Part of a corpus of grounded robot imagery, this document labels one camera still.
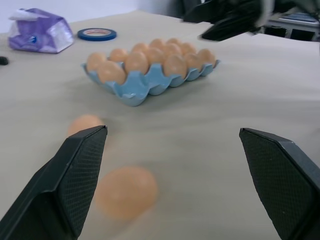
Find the tissue box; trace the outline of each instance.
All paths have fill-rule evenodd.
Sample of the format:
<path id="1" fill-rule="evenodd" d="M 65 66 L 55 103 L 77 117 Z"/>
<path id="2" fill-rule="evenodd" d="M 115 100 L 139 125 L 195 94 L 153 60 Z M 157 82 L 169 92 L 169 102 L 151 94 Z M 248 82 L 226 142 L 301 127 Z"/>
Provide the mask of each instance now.
<path id="1" fill-rule="evenodd" d="M 17 10 L 8 42 L 12 49 L 57 54 L 74 42 L 67 21 L 58 15 L 31 8 Z"/>

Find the egg carton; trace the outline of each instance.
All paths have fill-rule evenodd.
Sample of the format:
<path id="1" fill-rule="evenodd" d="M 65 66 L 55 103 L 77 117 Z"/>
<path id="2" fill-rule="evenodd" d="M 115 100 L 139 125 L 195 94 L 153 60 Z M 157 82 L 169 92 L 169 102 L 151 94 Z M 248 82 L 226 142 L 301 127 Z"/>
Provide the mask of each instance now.
<path id="1" fill-rule="evenodd" d="M 120 85 L 115 81 L 106 81 L 102 83 L 99 80 L 96 71 L 87 71 L 87 64 L 82 64 L 85 73 L 89 78 L 99 86 L 102 86 L 108 92 L 116 95 L 121 102 L 124 104 L 136 107 L 147 98 L 148 95 L 157 96 L 162 94 L 168 87 L 176 88 L 183 84 L 185 81 L 194 81 L 198 77 L 207 76 L 210 74 L 220 63 L 217 60 L 215 65 L 204 64 L 202 70 L 199 71 L 197 68 L 189 68 L 185 78 L 182 78 L 179 74 L 173 74 L 165 76 L 162 69 L 162 64 L 154 63 L 150 66 L 147 74 L 143 75 L 140 71 L 131 71 L 127 75 L 124 84 Z"/>

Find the textured gripper pad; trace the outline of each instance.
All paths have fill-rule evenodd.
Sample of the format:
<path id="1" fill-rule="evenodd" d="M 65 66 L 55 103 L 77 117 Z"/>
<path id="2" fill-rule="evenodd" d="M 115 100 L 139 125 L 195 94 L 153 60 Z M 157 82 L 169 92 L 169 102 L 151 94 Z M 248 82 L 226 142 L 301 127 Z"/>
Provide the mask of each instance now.
<path id="1" fill-rule="evenodd" d="M 248 131 L 240 138 L 267 214 L 281 239 L 292 239 L 315 204 L 315 190 L 275 142 Z"/>
<path id="2" fill-rule="evenodd" d="M 104 145 L 103 130 L 86 138 L 59 185 L 58 197 L 76 237 L 81 234 L 96 190 Z"/>

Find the blurry egg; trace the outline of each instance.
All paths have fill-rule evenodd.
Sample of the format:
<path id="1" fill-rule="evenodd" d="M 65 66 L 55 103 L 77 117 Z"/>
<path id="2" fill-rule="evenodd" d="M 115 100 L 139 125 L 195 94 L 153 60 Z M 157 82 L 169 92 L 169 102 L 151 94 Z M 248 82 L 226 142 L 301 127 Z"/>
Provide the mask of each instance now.
<path id="1" fill-rule="evenodd" d="M 198 55 L 189 52 L 184 55 L 184 59 L 188 68 L 195 68 L 198 69 L 199 72 L 201 71 L 203 62 Z"/>
<path id="2" fill-rule="evenodd" d="M 167 77 L 172 74 L 179 74 L 184 79 L 187 76 L 187 72 L 186 60 L 179 54 L 169 56 L 163 64 L 163 73 Z"/>
<path id="3" fill-rule="evenodd" d="M 149 61 L 149 64 L 163 64 L 166 60 L 166 55 L 159 48 L 150 47 L 146 52 L 145 56 Z"/>
<path id="4" fill-rule="evenodd" d="M 89 55 L 89 57 L 86 60 L 86 70 L 88 72 L 90 71 L 96 71 L 100 64 L 105 62 L 107 60 L 107 57 L 102 52 L 94 52 Z"/>
<path id="5" fill-rule="evenodd" d="M 168 43 L 164 46 L 164 53 L 166 57 L 169 57 L 172 54 L 182 55 L 180 47 L 175 43 Z"/>
<path id="6" fill-rule="evenodd" d="M 136 45 L 134 45 L 134 47 L 132 48 L 131 52 L 145 52 L 147 51 L 149 48 L 149 46 L 143 42 L 137 43 Z"/>
<path id="7" fill-rule="evenodd" d="M 156 38 L 154 39 L 150 44 L 150 48 L 157 48 L 160 49 L 161 51 L 165 50 L 165 41 L 163 41 L 161 38 Z"/>
<path id="8" fill-rule="evenodd" d="M 94 195 L 97 207 L 109 217 L 132 220 L 155 204 L 158 185 L 145 168 L 127 166 L 102 178 Z"/>
<path id="9" fill-rule="evenodd" d="M 104 84 L 105 82 L 115 81 L 122 85 L 126 82 L 126 73 L 114 61 L 106 61 L 102 63 L 97 70 L 98 78 Z"/>
<path id="10" fill-rule="evenodd" d="M 130 53 L 124 62 L 124 69 L 127 73 L 140 71 L 145 75 L 149 70 L 149 62 L 146 55 L 139 51 Z"/>
<path id="11" fill-rule="evenodd" d="M 166 44 L 177 44 L 180 47 L 182 42 L 178 38 L 173 37 L 166 41 Z"/>
<path id="12" fill-rule="evenodd" d="M 79 131 L 105 125 L 102 120 L 95 115 L 82 115 L 74 120 L 68 128 L 67 136 L 76 134 Z"/>
<path id="13" fill-rule="evenodd" d="M 205 64 L 212 64 L 213 66 L 216 65 L 216 57 L 211 51 L 207 48 L 201 49 L 198 52 L 198 57 L 202 60 Z"/>
<path id="14" fill-rule="evenodd" d="M 196 47 L 189 43 L 189 42 L 184 42 L 180 45 L 181 47 L 181 51 L 182 51 L 182 54 L 185 55 L 187 53 L 192 53 L 192 54 L 196 54 L 197 53 L 197 50 L 196 50 Z"/>
<path id="15" fill-rule="evenodd" d="M 124 62 L 127 59 L 127 57 L 127 50 L 123 48 L 116 48 L 111 51 L 109 59 L 114 62 Z"/>

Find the tape roll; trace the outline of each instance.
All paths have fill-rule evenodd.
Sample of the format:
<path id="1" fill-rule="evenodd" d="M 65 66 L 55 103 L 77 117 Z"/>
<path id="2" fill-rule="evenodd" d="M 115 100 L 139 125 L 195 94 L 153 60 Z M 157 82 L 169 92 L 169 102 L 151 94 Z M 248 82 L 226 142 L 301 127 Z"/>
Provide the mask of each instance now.
<path id="1" fill-rule="evenodd" d="M 109 41 L 117 37 L 114 30 L 106 28 L 86 28 L 78 31 L 78 38 L 86 41 Z"/>

